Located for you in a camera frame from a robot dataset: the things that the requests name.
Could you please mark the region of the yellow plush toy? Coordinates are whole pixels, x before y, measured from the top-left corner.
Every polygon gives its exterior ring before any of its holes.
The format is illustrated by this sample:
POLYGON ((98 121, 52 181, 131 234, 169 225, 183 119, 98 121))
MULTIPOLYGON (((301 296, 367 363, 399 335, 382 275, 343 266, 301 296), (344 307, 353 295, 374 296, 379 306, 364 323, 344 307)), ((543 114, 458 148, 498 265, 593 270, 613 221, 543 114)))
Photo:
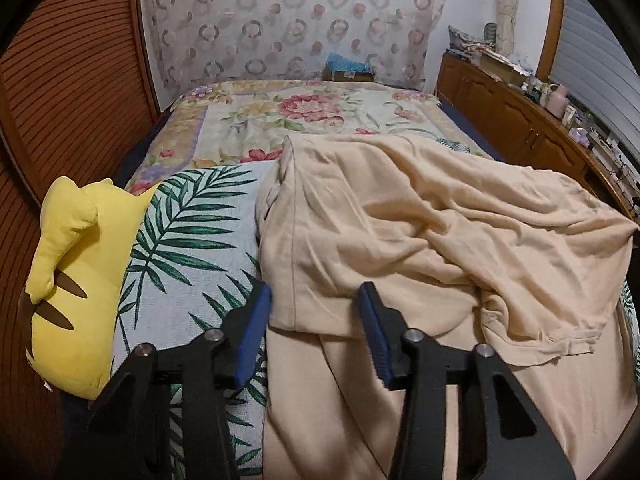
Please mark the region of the yellow plush toy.
POLYGON ((18 322, 26 359, 49 386, 93 400, 108 382, 122 280, 153 195, 59 177, 44 196, 18 322))

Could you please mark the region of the brown louvered wardrobe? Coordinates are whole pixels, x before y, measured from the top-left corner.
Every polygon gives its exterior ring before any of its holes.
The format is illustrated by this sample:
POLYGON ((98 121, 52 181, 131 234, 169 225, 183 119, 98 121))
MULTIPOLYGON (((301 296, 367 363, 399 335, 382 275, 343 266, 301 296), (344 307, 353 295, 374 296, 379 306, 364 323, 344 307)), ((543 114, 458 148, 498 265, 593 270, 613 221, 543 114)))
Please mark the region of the brown louvered wardrobe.
POLYGON ((1 0, 1 455, 48 474, 58 398, 26 362, 18 297, 54 179, 116 174, 158 116, 140 0, 1 0))

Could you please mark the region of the palm leaf print blanket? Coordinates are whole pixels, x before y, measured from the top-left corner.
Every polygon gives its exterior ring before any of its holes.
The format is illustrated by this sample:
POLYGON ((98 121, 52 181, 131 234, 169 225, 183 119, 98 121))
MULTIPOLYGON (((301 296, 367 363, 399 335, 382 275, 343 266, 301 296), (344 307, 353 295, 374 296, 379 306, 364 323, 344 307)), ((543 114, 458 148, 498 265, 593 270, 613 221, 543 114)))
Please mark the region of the palm leaf print blanket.
MULTIPOLYGON (((266 162, 189 169, 154 192, 130 252, 122 282, 112 376, 138 344, 158 350, 188 344, 221 326, 245 304, 260 277, 255 202, 266 162)), ((262 476, 262 430, 268 398, 265 334, 248 384, 224 395, 237 479, 262 476)), ((168 479, 186 478, 181 434, 182 392, 170 388, 168 479)))

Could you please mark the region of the beige t-shirt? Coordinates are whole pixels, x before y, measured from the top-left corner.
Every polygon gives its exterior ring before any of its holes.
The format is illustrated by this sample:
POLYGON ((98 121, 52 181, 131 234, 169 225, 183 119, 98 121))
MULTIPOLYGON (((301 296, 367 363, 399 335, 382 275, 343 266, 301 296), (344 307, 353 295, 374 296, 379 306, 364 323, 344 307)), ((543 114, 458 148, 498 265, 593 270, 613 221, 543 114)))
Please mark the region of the beige t-shirt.
POLYGON ((402 396, 354 304, 375 284, 446 346, 494 346, 578 478, 637 407, 620 290, 634 222, 571 178, 411 134, 289 136, 256 203, 272 291, 264 475, 383 479, 402 396))

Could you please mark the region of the floral bed blanket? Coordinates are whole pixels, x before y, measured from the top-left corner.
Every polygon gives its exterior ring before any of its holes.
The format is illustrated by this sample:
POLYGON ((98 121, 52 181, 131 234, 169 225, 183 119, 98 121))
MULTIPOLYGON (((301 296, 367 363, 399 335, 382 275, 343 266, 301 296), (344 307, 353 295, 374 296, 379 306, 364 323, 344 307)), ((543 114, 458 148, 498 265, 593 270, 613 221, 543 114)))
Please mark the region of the floral bed blanket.
POLYGON ((268 162, 293 134, 413 134, 487 155, 432 94, 373 82, 226 81, 195 88, 169 107, 126 183, 138 195, 183 169, 268 162))

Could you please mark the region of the blue cloth on box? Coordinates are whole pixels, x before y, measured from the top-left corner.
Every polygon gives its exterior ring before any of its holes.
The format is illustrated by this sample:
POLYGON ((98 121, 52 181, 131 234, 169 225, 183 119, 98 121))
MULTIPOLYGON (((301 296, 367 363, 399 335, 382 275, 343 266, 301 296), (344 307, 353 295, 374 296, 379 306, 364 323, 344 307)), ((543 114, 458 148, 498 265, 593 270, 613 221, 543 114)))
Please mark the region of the blue cloth on box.
POLYGON ((373 82, 375 74, 367 63, 355 62, 343 55, 331 53, 326 59, 322 79, 341 82, 373 82))

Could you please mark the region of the purple tissue box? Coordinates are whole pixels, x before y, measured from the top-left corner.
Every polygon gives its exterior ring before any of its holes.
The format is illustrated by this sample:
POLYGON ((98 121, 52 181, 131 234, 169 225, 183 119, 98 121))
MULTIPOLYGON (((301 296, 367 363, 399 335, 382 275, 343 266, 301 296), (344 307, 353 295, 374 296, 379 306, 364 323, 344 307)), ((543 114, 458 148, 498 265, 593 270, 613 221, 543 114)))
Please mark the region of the purple tissue box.
POLYGON ((570 129, 570 137, 583 148, 590 147, 588 131, 582 127, 574 127, 570 129))

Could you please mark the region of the circle pattern lace curtain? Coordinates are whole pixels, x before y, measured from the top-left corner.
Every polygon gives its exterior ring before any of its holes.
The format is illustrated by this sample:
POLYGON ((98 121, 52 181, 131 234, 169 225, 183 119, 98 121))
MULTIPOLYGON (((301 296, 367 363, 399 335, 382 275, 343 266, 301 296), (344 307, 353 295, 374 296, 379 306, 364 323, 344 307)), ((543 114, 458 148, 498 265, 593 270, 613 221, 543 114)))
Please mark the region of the circle pattern lace curtain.
POLYGON ((142 0, 150 63, 174 98, 231 79, 312 79, 332 54, 416 88, 446 0, 142 0))

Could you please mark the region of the grey window blind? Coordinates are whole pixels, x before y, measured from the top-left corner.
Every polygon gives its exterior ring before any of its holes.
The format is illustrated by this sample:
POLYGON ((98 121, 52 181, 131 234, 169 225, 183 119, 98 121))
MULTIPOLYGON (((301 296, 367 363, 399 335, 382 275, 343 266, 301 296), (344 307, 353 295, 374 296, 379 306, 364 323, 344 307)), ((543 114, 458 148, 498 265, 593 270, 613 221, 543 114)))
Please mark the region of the grey window blind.
POLYGON ((564 0, 551 79, 639 156, 639 75, 588 0, 564 0))

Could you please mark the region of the pink thermos bottle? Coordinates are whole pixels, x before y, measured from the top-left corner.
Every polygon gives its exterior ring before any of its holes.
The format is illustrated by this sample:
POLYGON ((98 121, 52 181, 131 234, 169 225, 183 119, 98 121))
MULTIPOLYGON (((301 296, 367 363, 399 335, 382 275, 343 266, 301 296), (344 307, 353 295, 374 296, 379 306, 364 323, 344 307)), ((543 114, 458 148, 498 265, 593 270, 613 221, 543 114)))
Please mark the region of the pink thermos bottle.
POLYGON ((567 96, 567 88, 562 84, 550 84, 548 98, 544 106, 555 118, 562 119, 570 100, 567 96))

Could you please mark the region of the cardboard box on cabinet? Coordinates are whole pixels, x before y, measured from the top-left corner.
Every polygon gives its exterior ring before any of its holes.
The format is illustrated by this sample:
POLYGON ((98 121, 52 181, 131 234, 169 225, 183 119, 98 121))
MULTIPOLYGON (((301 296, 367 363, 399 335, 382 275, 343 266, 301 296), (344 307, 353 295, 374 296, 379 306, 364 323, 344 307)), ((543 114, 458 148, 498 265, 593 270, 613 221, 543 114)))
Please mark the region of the cardboard box on cabinet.
POLYGON ((529 73, 521 66, 486 51, 480 52, 477 66, 486 74, 502 80, 505 84, 515 84, 518 87, 524 84, 529 76, 529 73))

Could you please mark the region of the wooden sideboard cabinet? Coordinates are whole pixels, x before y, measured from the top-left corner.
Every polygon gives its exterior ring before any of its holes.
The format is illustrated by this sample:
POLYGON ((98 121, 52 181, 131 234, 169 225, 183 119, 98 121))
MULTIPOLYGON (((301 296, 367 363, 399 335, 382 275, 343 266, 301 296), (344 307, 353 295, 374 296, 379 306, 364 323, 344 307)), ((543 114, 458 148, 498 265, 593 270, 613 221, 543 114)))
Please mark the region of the wooden sideboard cabinet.
POLYGON ((566 174, 629 218, 638 218, 632 200, 593 152, 521 92, 449 53, 442 56, 436 91, 509 164, 566 174))

